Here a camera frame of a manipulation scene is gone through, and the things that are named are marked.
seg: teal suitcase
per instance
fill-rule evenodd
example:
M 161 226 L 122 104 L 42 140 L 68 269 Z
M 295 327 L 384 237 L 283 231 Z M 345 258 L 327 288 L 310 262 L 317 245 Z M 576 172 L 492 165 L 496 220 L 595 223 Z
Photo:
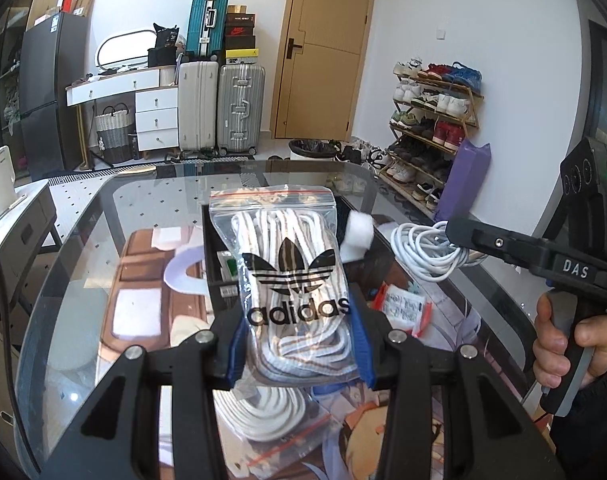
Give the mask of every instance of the teal suitcase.
M 224 47 L 228 0 L 192 0 L 186 51 L 212 56 Z

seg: red sneaker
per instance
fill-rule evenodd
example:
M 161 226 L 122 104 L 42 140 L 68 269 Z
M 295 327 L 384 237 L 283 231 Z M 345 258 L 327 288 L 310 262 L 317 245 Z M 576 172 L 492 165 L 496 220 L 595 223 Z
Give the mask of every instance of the red sneaker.
M 461 143 L 465 139 L 465 132 L 463 130 L 463 126 L 459 126 L 458 124 L 448 124 L 448 135 L 445 138 L 445 147 L 450 150 L 455 150 L 455 152 L 461 146 Z
M 448 137 L 448 132 L 448 124 L 444 121 L 437 121 L 437 124 L 435 124 L 435 133 L 432 136 L 432 142 L 443 146 Z

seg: suitcase handle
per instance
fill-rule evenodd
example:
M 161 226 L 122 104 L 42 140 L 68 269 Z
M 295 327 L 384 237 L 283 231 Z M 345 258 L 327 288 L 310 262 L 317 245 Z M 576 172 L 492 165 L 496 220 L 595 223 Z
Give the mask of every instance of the suitcase handle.
M 217 9 L 206 9 L 206 14 L 206 28 L 215 28 L 215 23 L 217 21 Z
M 246 105 L 246 112 L 244 113 L 244 115 L 242 115 L 242 120 L 244 120 L 250 117 L 250 102 L 242 99 L 242 103 Z

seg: trash can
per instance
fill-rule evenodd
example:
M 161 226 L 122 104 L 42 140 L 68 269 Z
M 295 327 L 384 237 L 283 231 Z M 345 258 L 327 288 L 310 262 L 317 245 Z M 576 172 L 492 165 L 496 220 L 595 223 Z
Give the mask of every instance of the trash can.
M 334 160 L 337 148 L 327 140 L 293 139 L 288 143 L 290 160 Z
M 323 161 L 334 160 L 337 148 L 326 140 L 293 139 L 288 143 L 290 160 Z M 291 173 L 288 176 L 290 184 L 312 184 L 313 186 L 326 186 L 325 173 Z

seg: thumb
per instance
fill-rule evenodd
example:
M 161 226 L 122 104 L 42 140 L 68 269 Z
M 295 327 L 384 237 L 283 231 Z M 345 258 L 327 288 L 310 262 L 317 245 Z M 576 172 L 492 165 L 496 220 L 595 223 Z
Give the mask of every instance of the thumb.
M 588 373 L 592 379 L 607 372 L 607 316 L 584 319 L 575 328 L 575 341 L 583 348 L 594 346 Z

